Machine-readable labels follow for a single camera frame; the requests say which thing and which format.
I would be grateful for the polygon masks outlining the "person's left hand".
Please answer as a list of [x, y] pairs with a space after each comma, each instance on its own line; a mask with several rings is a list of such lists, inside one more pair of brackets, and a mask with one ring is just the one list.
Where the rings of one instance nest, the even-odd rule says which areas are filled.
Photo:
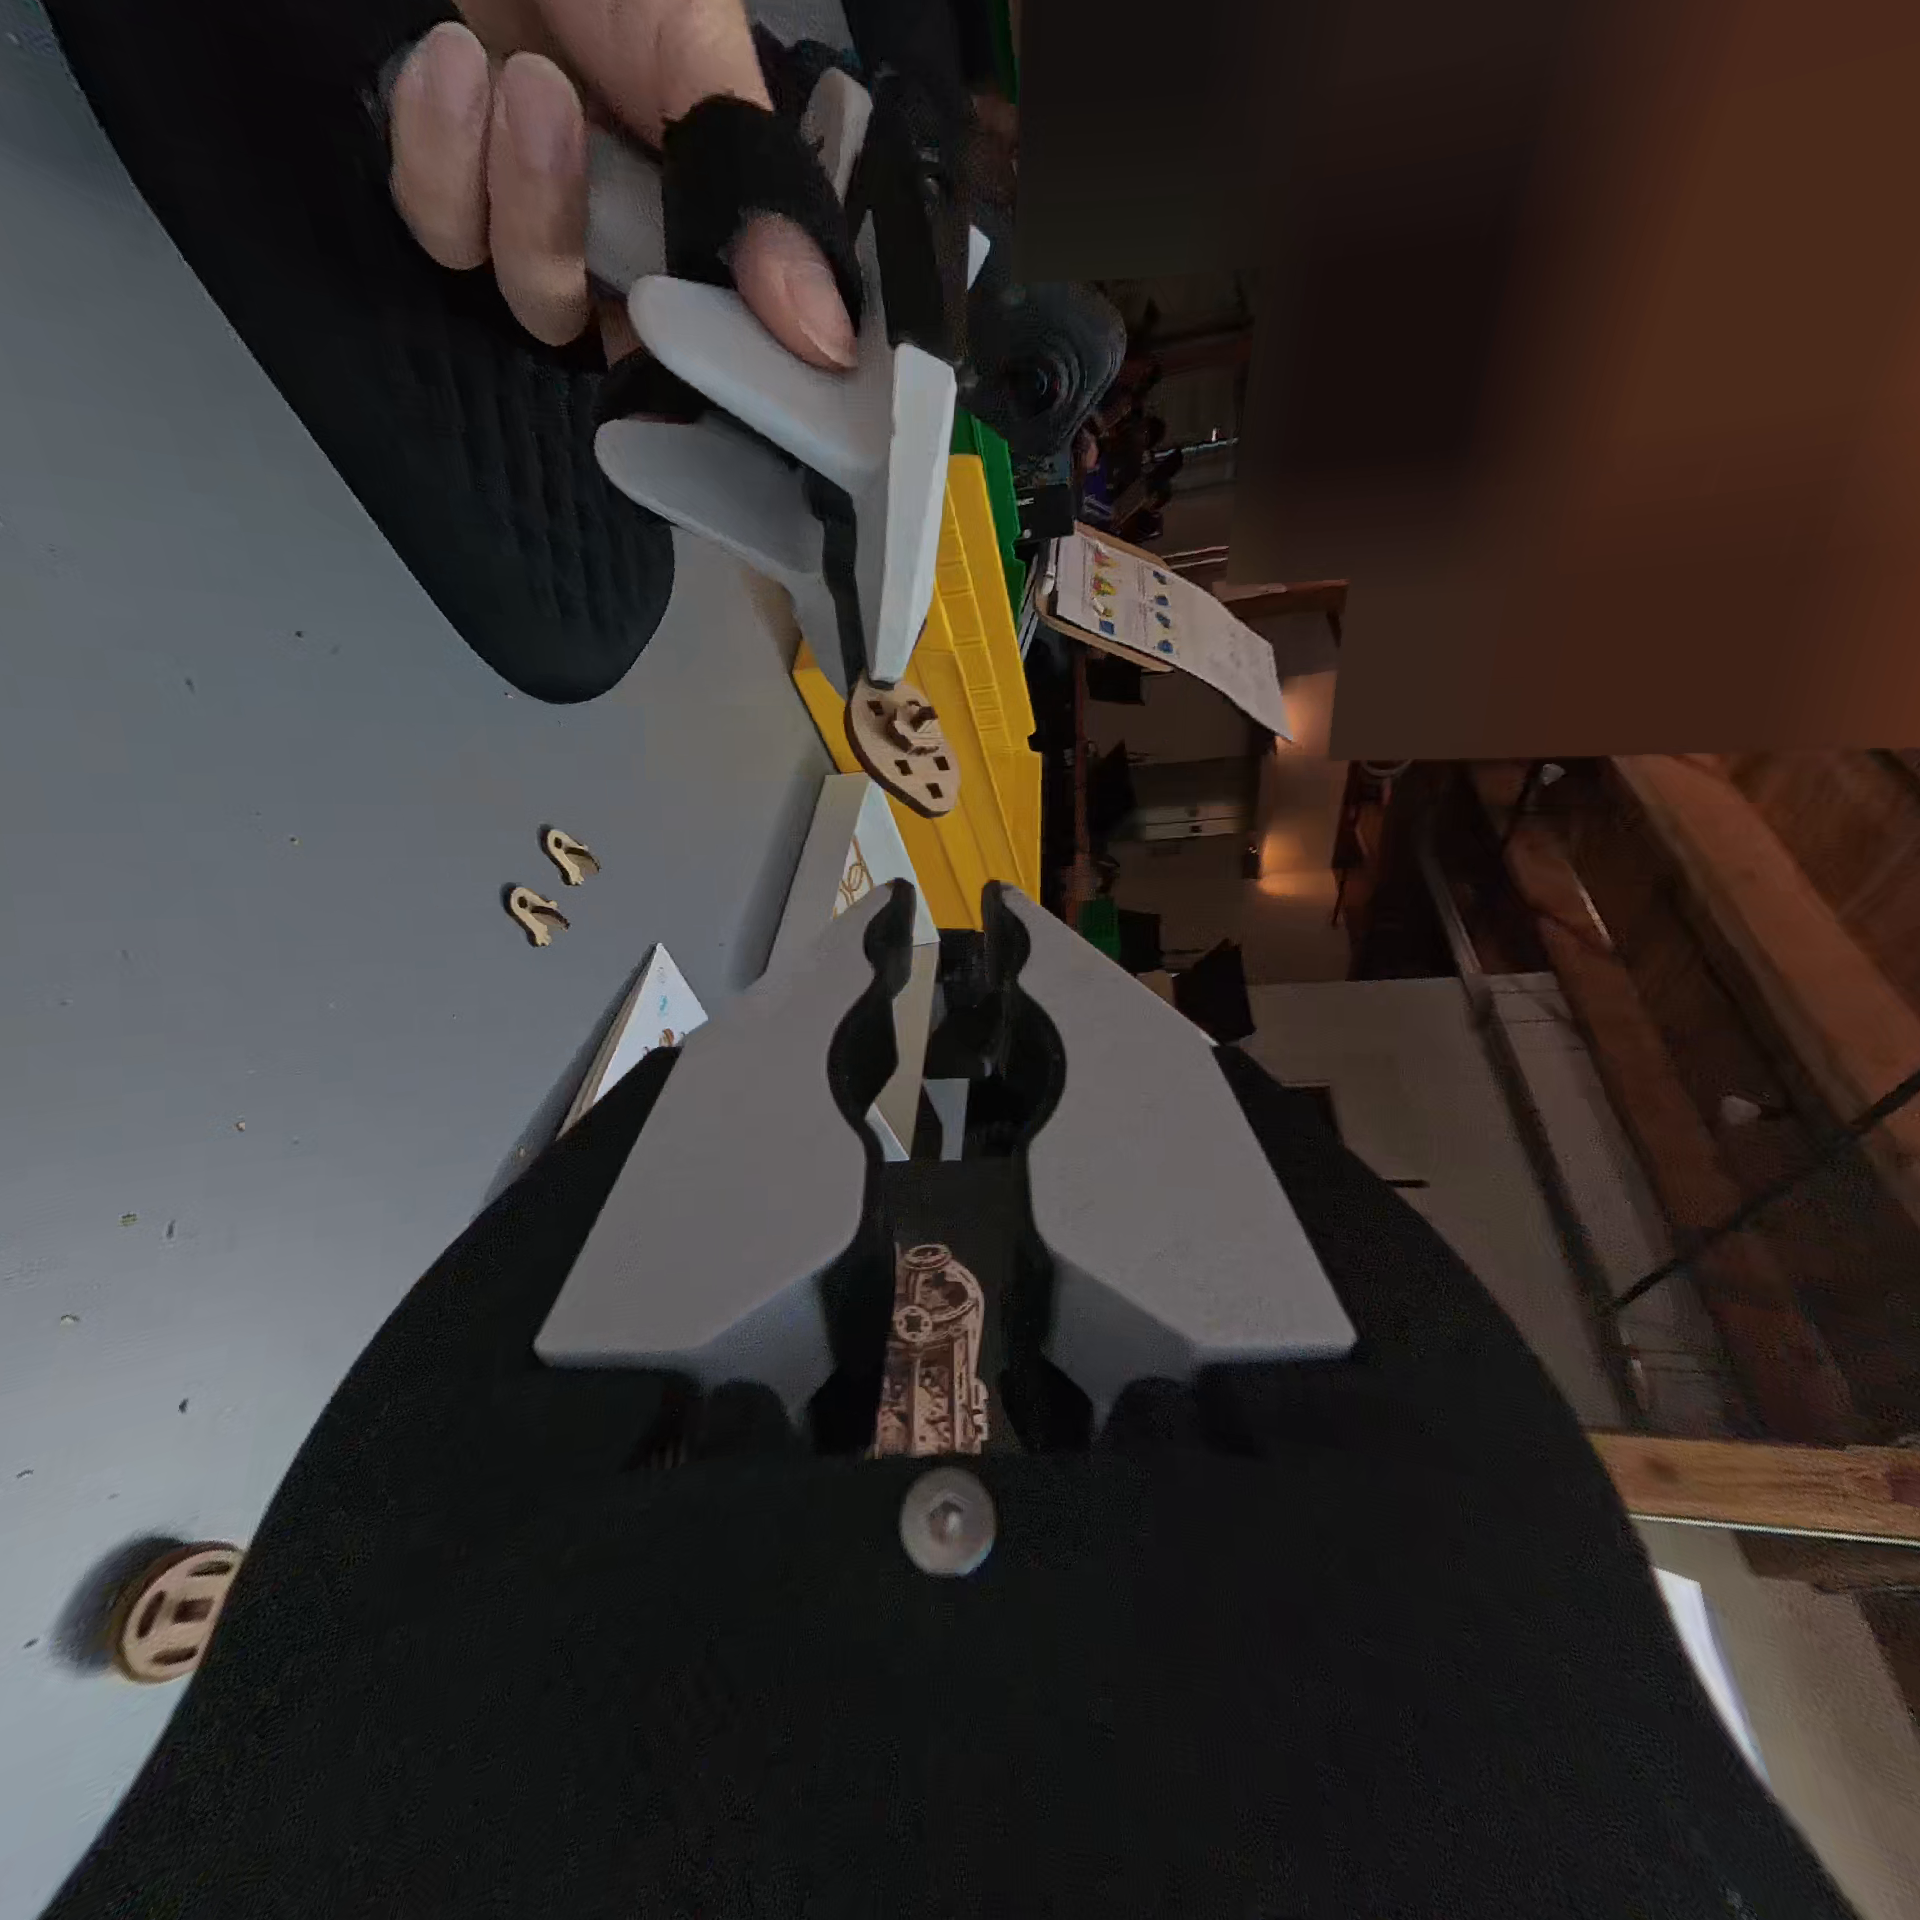
[[797, 362], [855, 369], [854, 251], [800, 130], [773, 112], [743, 4], [461, 4], [399, 63], [389, 188], [452, 270], [489, 269], [515, 322], [613, 366], [626, 298], [589, 270], [589, 128], [661, 152], [702, 213], [694, 269]]

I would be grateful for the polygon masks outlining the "printed instruction sheet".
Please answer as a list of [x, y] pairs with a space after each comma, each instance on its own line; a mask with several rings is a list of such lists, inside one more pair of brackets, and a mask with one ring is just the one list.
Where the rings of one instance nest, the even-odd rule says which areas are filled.
[[1187, 674], [1253, 728], [1294, 742], [1275, 644], [1159, 557], [1088, 530], [1053, 545], [1046, 619], [1101, 653]]

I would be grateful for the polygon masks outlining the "assembly instruction booklet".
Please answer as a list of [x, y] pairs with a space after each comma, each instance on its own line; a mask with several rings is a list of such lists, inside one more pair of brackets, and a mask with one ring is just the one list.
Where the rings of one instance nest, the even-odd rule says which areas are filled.
[[[919, 880], [893, 800], [866, 773], [832, 773], [824, 781], [769, 962], [800, 957], [832, 916], [876, 895], [886, 880]], [[869, 1130], [893, 1161], [909, 1159], [919, 1130], [936, 976], [942, 933], [929, 905], [919, 905], [909, 983], [893, 1002], [898, 1069], [869, 1110]], [[683, 1045], [706, 1020], [710, 1013], [675, 961], [666, 947], [654, 947], [563, 1124], [578, 1124], [651, 1052]]]

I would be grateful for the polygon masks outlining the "grey desk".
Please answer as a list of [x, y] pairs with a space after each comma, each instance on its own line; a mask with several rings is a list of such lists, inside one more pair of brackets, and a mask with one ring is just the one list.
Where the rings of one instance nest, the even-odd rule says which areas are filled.
[[[666, 942], [714, 1008], [826, 754], [787, 598], [675, 541], [604, 698], [501, 682], [2, 4], [2, 1917], [183, 1683], [110, 1586], [250, 1540], [401, 1291], [539, 1152]], [[546, 825], [600, 874], [567, 889]], [[501, 895], [559, 901], [534, 947]]]

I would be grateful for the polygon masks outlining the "dark model kit box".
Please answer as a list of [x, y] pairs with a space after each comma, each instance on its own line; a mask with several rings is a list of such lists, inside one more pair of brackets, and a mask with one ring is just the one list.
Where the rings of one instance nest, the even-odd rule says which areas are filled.
[[1016, 1164], [886, 1161], [876, 1213], [888, 1320], [866, 1457], [1036, 1454], [1016, 1348], [1028, 1277]]

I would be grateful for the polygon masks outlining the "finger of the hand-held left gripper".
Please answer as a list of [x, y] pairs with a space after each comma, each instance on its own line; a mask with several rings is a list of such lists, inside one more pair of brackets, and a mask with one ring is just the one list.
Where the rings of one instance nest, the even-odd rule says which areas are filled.
[[611, 417], [595, 432], [595, 459], [635, 505], [784, 589], [829, 687], [854, 688], [866, 668], [858, 615], [829, 571], [829, 522], [808, 492], [802, 464], [730, 417]]
[[795, 359], [735, 289], [687, 277], [635, 281], [629, 319], [661, 369], [706, 401], [696, 422], [730, 417], [812, 472], [829, 571], [858, 615], [863, 675], [893, 687], [931, 610], [958, 379], [934, 352], [893, 343], [882, 277], [863, 281], [850, 375]]

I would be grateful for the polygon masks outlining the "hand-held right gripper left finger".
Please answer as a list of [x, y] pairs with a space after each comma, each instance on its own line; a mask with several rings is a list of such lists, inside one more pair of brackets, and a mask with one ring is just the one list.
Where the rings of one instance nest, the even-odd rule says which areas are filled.
[[548, 1368], [769, 1387], [837, 1372], [824, 1283], [854, 1250], [894, 1072], [919, 892], [886, 880], [698, 1024], [537, 1331]]

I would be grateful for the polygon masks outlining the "green plastic bin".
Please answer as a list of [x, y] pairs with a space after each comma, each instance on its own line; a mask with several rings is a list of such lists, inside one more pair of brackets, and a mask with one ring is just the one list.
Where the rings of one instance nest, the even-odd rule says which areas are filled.
[[986, 499], [997, 524], [997, 545], [1002, 568], [1022, 571], [1022, 520], [1018, 520], [1018, 492], [1016, 492], [1016, 464], [1002, 435], [997, 435], [986, 422], [974, 417], [968, 407], [955, 411], [955, 435], [950, 435], [950, 457], [974, 457], [981, 464]]

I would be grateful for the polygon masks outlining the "wooden wheel part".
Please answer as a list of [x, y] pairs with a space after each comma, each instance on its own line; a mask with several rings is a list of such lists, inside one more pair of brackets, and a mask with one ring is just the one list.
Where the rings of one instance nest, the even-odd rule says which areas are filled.
[[150, 1689], [201, 1672], [241, 1566], [245, 1547], [232, 1540], [178, 1544], [141, 1563], [109, 1613], [110, 1667]]

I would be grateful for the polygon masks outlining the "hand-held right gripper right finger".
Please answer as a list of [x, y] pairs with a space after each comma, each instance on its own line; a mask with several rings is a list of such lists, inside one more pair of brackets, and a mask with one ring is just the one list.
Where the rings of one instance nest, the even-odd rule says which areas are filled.
[[1355, 1323], [1211, 1039], [1008, 880], [942, 976], [920, 1161], [1027, 1199], [1022, 1408], [1080, 1444], [1140, 1381], [1336, 1363]]

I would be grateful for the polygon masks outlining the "wooden disc part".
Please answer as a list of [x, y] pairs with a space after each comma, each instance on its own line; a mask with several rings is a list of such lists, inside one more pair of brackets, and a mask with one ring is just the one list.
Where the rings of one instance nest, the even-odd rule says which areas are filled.
[[858, 675], [846, 694], [846, 742], [858, 766], [916, 816], [945, 821], [958, 810], [962, 773], [920, 687]]

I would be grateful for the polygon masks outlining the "yellow plastic bin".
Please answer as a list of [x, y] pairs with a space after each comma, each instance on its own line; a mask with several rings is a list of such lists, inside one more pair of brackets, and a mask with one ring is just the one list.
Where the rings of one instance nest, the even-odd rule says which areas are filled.
[[1041, 754], [1016, 635], [1016, 604], [974, 457], [946, 459], [934, 604], [909, 682], [942, 713], [962, 773], [958, 810], [920, 821], [893, 800], [936, 930], [981, 930], [981, 892], [1041, 885]]

